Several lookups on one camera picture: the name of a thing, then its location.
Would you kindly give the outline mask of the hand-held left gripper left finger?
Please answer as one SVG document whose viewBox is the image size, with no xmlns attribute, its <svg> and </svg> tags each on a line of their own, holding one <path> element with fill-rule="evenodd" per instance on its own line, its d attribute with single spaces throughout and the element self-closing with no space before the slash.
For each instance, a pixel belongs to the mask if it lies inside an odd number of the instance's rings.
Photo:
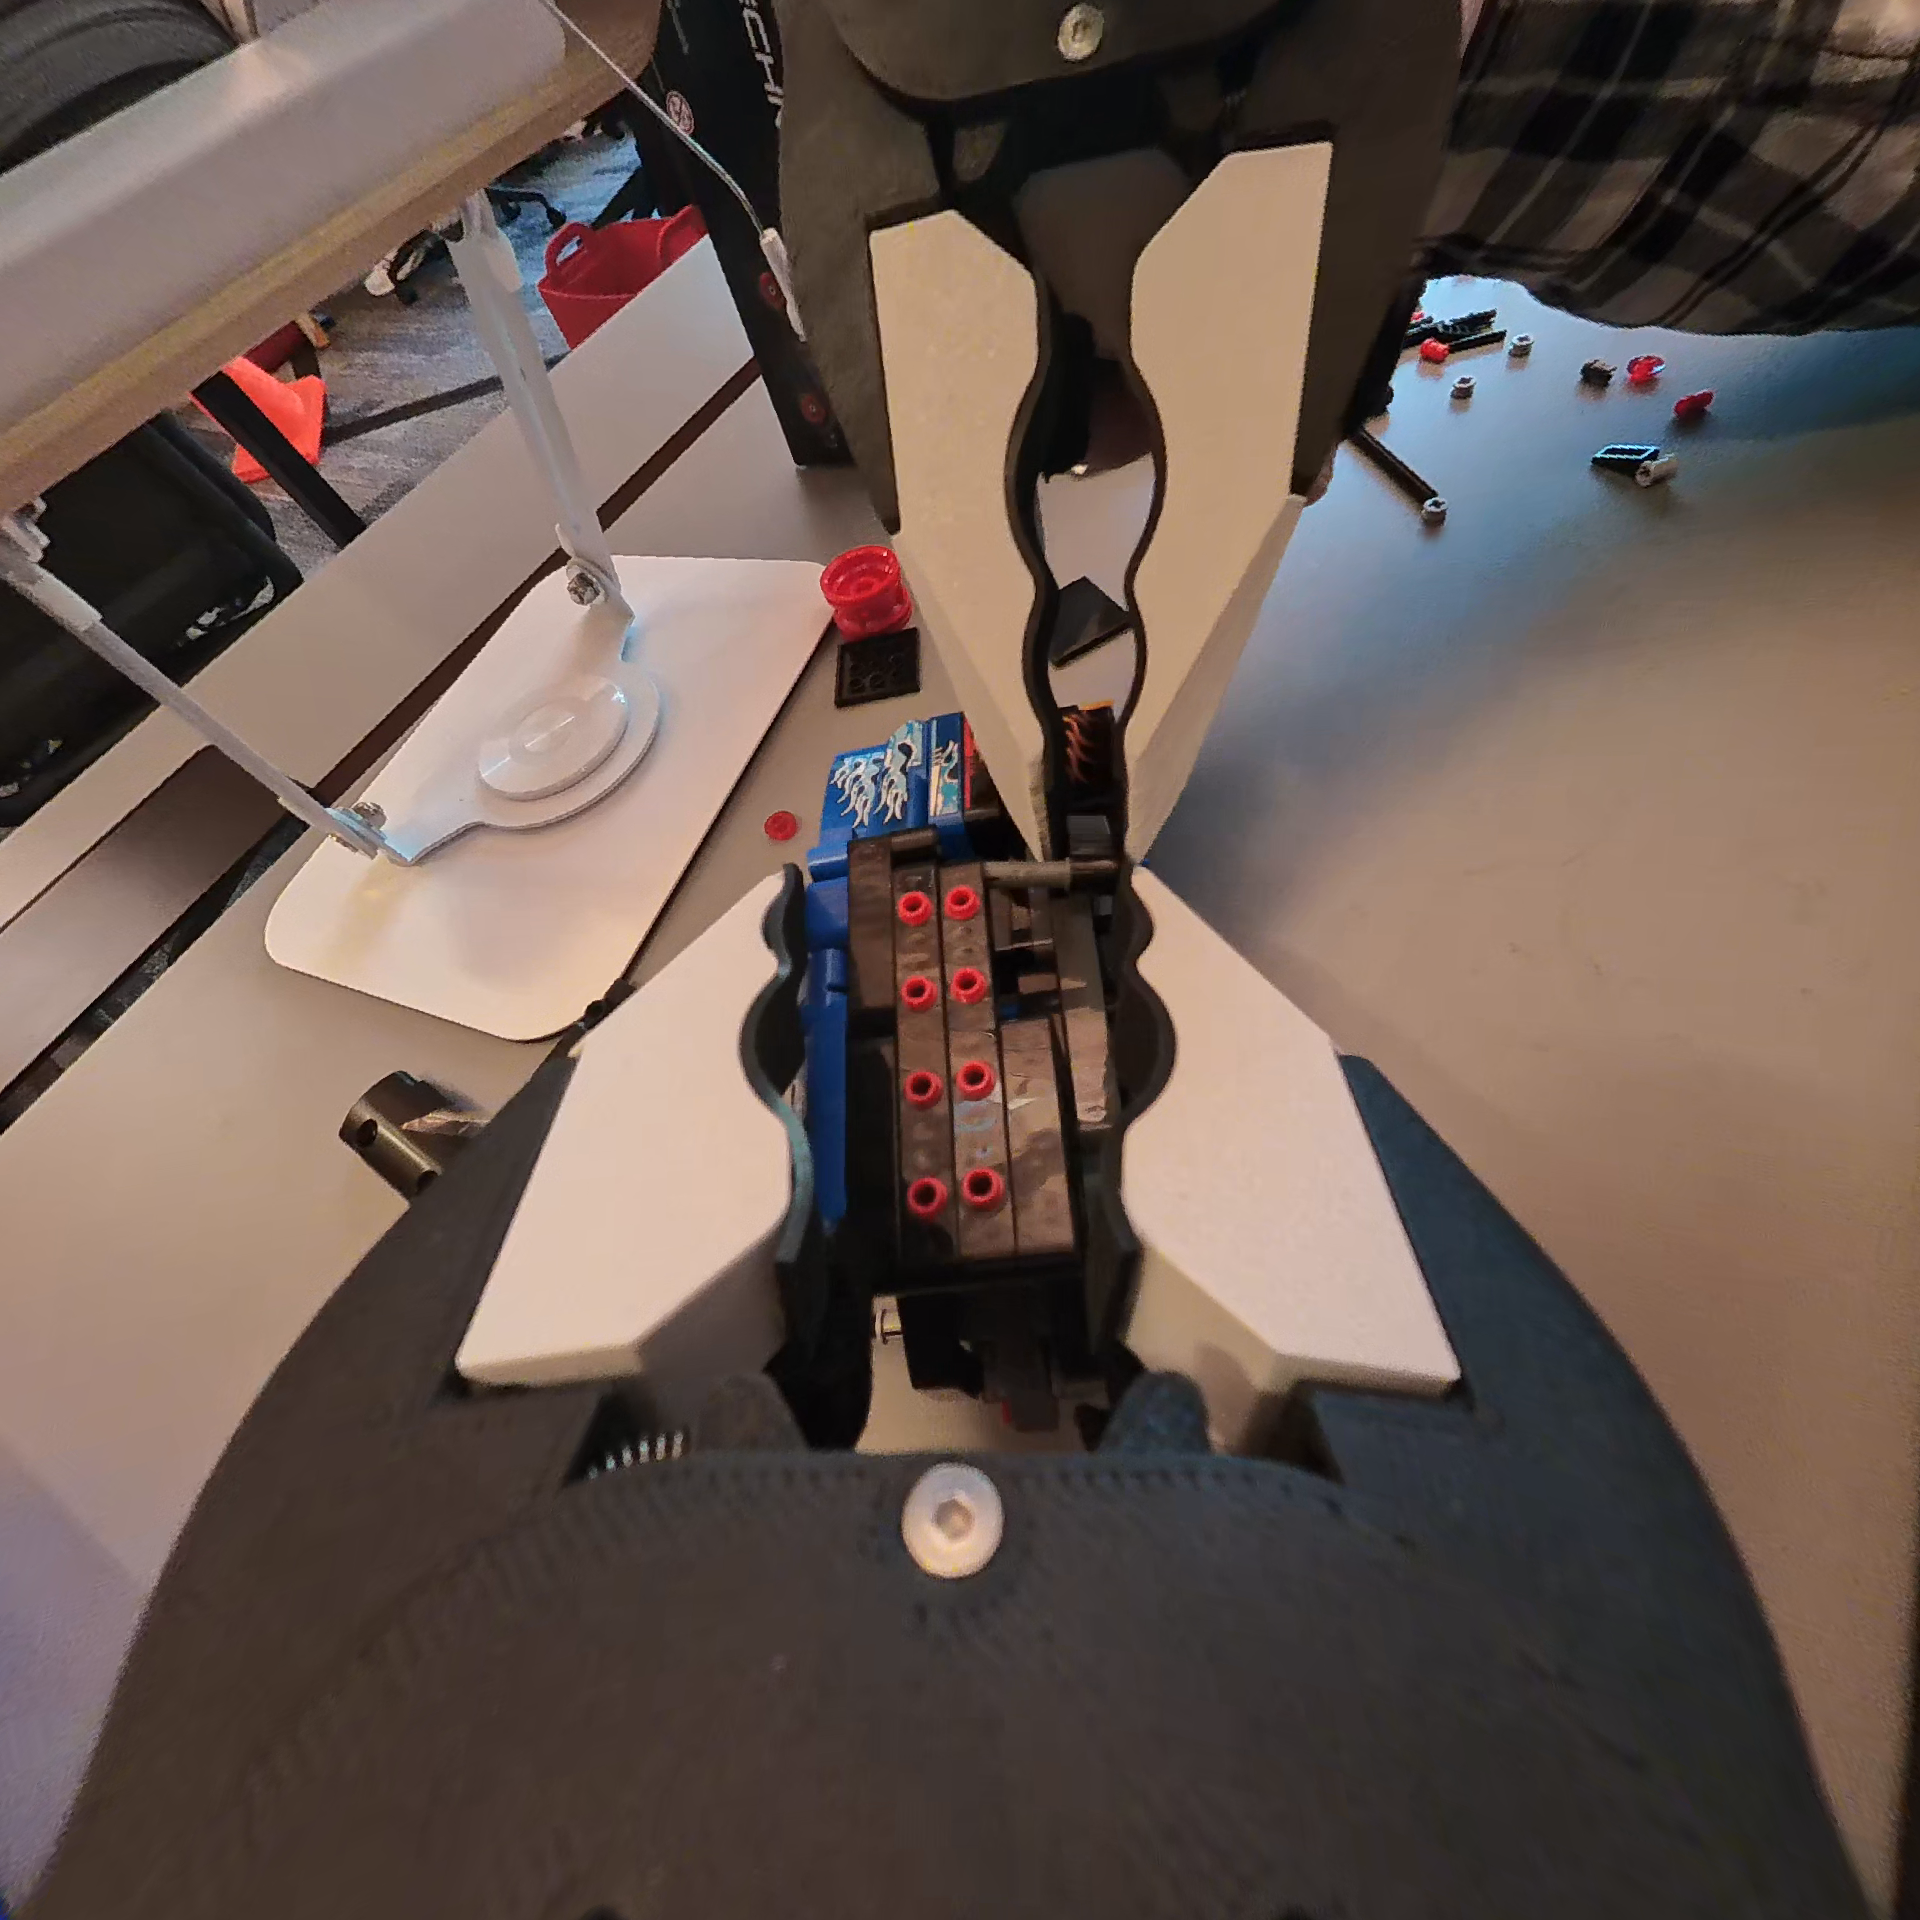
<svg viewBox="0 0 1920 1920">
<path fill-rule="evenodd" d="M 791 1344 L 794 988 L 802 873 L 780 867 L 572 1048 L 460 1344 L 462 1385 L 718 1385 Z"/>
</svg>

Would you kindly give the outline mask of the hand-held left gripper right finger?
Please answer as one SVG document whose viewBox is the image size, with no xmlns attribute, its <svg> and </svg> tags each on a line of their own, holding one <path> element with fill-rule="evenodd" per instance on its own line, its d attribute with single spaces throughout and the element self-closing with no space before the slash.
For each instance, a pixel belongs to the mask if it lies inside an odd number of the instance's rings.
<svg viewBox="0 0 1920 1920">
<path fill-rule="evenodd" d="M 1121 1158 L 1138 1238 L 1122 1347 L 1201 1402 L 1293 1385 L 1441 1402 L 1455 1347 L 1335 1042 L 1153 873 L 1134 873 L 1134 894 L 1176 1066 Z"/>
</svg>

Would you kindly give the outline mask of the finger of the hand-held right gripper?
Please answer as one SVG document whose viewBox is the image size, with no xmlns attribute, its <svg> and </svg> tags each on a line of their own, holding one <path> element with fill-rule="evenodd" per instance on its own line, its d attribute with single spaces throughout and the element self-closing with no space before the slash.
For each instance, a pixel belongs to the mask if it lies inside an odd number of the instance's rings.
<svg viewBox="0 0 1920 1920">
<path fill-rule="evenodd" d="M 1134 557 L 1134 855 L 1176 815 L 1301 518 L 1322 214 L 1330 138 L 1222 153 L 1134 264 L 1134 373 L 1159 422 L 1153 529 Z"/>
<path fill-rule="evenodd" d="M 1059 838 L 1046 721 L 1024 685 L 1039 562 L 1014 447 L 1039 377 L 1034 271 L 962 214 L 870 235 L 897 568 L 1021 838 Z"/>
</svg>

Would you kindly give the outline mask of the black and blue brick car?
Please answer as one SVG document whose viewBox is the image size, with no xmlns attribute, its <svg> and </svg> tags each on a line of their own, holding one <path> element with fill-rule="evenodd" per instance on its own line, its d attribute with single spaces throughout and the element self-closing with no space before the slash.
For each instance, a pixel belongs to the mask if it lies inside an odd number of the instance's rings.
<svg viewBox="0 0 1920 1920">
<path fill-rule="evenodd" d="M 851 744 L 802 867 L 802 1122 L 827 1257 L 817 1380 L 851 1318 L 991 1433 L 1099 1450 L 1122 1380 L 1099 1178 L 1121 1132 L 1121 849 L 1034 855 L 962 708 Z"/>
</svg>

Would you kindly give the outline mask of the black flame-print brick panel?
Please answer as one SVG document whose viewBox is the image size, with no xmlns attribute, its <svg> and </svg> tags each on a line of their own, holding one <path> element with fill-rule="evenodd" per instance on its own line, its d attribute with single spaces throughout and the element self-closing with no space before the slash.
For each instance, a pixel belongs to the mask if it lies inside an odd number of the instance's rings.
<svg viewBox="0 0 1920 1920">
<path fill-rule="evenodd" d="M 1122 744 L 1121 700 L 1059 700 L 1059 824 L 1071 841 L 1122 841 Z"/>
</svg>

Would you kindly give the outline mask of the black toy brick box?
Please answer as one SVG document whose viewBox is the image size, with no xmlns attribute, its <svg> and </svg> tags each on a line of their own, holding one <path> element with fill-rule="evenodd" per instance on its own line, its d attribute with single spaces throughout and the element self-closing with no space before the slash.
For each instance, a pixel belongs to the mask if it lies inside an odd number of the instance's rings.
<svg viewBox="0 0 1920 1920">
<path fill-rule="evenodd" d="M 683 134 L 666 153 L 708 223 L 761 389 L 802 473 L 851 467 L 811 347 L 791 327 L 761 235 L 780 223 L 780 11 L 771 0 L 660 0 L 653 96 Z"/>
</svg>

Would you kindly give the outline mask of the black toy axle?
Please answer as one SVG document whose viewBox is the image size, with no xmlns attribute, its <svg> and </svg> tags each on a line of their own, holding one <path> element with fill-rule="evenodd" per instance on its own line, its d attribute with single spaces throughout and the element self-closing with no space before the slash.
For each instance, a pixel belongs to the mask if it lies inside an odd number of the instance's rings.
<svg viewBox="0 0 1920 1920">
<path fill-rule="evenodd" d="M 1447 518 L 1447 497 L 1400 447 L 1383 447 L 1374 428 L 1349 428 L 1349 447 L 1422 512 L 1422 529 Z"/>
</svg>

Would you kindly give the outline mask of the black wedge brick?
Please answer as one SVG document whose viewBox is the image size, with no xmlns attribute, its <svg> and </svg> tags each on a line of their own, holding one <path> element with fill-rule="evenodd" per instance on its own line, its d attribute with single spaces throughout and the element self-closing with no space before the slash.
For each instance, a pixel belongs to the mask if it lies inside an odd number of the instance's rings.
<svg viewBox="0 0 1920 1920">
<path fill-rule="evenodd" d="M 1134 631 L 1122 607 L 1109 588 L 1099 588 L 1091 579 L 1076 579 L 1055 588 L 1039 646 L 1046 646 L 1046 666 L 1071 666 L 1121 631 Z"/>
</svg>

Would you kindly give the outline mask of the black cylinder brick part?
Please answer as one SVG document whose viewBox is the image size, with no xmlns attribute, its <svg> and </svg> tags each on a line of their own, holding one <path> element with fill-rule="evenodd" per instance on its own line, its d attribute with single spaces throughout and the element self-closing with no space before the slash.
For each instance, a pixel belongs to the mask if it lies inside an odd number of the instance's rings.
<svg viewBox="0 0 1920 1920">
<path fill-rule="evenodd" d="M 494 1122 L 484 1102 L 426 1078 L 378 1078 L 338 1122 L 338 1140 L 414 1201 Z"/>
</svg>

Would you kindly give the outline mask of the red bucket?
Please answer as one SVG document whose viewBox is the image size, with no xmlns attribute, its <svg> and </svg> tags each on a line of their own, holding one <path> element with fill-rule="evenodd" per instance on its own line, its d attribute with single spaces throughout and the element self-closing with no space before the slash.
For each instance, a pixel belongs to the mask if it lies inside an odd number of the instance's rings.
<svg viewBox="0 0 1920 1920">
<path fill-rule="evenodd" d="M 543 308 L 578 353 L 597 327 L 610 327 L 643 287 L 653 287 L 692 244 L 707 244 L 707 214 L 683 202 L 666 217 L 617 223 L 564 223 L 543 256 Z"/>
</svg>

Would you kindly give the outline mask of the white book stand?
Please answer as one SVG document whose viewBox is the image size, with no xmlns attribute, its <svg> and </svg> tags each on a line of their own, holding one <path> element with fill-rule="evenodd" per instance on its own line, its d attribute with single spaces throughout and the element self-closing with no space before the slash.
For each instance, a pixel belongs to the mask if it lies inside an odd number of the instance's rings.
<svg viewBox="0 0 1920 1920">
<path fill-rule="evenodd" d="M 520 108 L 572 47 L 597 65 L 597 83 L 627 83 L 572 9 L 297 9 L 21 162 L 10 176 L 10 428 L 160 347 L 160 327 L 200 304 L 239 295 L 354 197 L 401 181 L 426 138 Z M 21 454 L 10 454 L 10 588 L 327 838 L 270 912 L 284 968 L 543 1042 L 617 975 L 707 849 L 820 639 L 820 568 L 610 557 L 564 413 L 578 377 L 552 377 L 484 197 L 462 197 L 452 256 L 564 579 L 460 666 L 372 772 L 363 807 L 315 800 L 42 562 Z"/>
</svg>

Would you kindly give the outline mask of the orange cone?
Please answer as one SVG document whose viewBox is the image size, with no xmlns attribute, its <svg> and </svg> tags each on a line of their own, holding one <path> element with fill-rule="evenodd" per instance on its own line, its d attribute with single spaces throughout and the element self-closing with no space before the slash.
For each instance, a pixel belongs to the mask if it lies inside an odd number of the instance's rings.
<svg viewBox="0 0 1920 1920">
<path fill-rule="evenodd" d="M 252 360 L 231 360 L 224 377 L 274 422 L 274 434 L 284 434 L 300 467 L 327 467 L 327 399 L 329 399 L 327 373 L 284 377 L 284 373 L 270 373 L 270 363 L 252 363 Z M 270 467 L 239 443 L 239 428 L 224 428 L 224 434 L 231 434 L 231 475 L 239 475 L 239 483 L 270 483 Z"/>
</svg>

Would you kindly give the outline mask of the black office chair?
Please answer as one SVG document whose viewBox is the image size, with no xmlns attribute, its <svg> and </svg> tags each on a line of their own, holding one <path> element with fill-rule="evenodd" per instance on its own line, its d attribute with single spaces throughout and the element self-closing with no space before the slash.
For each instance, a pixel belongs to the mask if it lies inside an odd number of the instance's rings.
<svg viewBox="0 0 1920 1920">
<path fill-rule="evenodd" d="M 42 537 L 51 579 L 173 685 L 300 588 L 274 512 L 173 413 L 51 483 Z M 146 708 L 127 676 L 0 588 L 0 827 L 21 827 Z"/>
</svg>

